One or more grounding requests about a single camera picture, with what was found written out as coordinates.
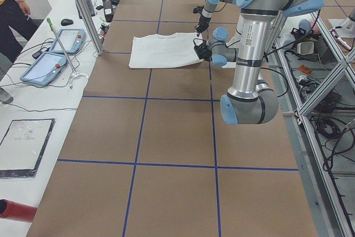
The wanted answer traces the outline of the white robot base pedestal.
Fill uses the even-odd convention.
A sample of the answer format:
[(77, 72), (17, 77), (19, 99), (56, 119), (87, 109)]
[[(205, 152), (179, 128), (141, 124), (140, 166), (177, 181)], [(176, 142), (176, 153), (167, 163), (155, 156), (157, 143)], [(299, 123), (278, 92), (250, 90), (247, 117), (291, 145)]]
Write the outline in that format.
[(226, 58), (226, 63), (222, 66), (223, 68), (231, 68), (232, 62), (234, 62), (236, 65), (248, 66), (248, 61), (239, 57), (239, 47), (237, 47), (238, 44), (241, 44), (243, 27), (244, 19), (243, 16), (240, 15), (236, 26), (235, 35), (228, 43), (226, 43), (222, 53), (222, 55)]

